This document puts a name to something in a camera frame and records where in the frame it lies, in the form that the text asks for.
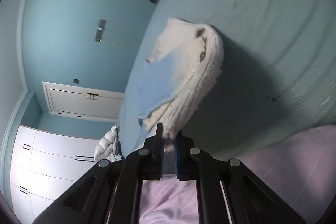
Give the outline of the blue and cream knit sweater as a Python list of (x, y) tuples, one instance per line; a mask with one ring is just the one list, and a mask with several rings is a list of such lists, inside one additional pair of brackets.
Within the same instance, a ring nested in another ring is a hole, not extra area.
[(163, 149), (174, 141), (222, 72), (223, 42), (207, 24), (169, 18), (138, 81), (138, 123), (150, 133), (162, 123)]

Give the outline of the light blue crumpled garment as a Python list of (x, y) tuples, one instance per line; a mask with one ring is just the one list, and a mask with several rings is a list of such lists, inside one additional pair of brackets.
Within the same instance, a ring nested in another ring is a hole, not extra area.
[(110, 155), (110, 159), (111, 162), (123, 160), (123, 155), (121, 153), (121, 146), (118, 139), (112, 144), (112, 152)]

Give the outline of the white puffer jacket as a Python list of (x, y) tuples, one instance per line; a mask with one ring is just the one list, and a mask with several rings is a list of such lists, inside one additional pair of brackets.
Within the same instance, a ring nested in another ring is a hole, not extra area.
[(115, 124), (111, 129), (99, 140), (95, 147), (94, 163), (107, 159), (111, 162), (110, 155), (112, 152), (112, 144), (118, 139), (118, 125)]

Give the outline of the white room door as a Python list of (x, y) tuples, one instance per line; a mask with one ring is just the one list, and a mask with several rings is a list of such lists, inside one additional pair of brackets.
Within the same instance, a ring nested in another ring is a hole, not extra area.
[(68, 118), (116, 123), (124, 94), (43, 82), (49, 113)]

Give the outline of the teal bed sheet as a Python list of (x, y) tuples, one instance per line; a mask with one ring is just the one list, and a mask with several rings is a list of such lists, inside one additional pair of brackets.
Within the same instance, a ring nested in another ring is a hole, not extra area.
[(335, 0), (160, 0), (126, 86), (123, 155), (145, 139), (137, 81), (169, 17), (211, 25), (222, 37), (222, 73), (182, 130), (212, 157), (335, 123)]

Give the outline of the dark wall outlet strip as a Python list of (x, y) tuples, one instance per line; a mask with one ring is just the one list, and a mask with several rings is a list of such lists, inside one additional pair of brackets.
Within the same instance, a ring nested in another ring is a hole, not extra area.
[(97, 30), (96, 30), (96, 36), (95, 36), (95, 41), (96, 42), (101, 42), (104, 30), (105, 30), (105, 25), (106, 25), (106, 20), (100, 19)]

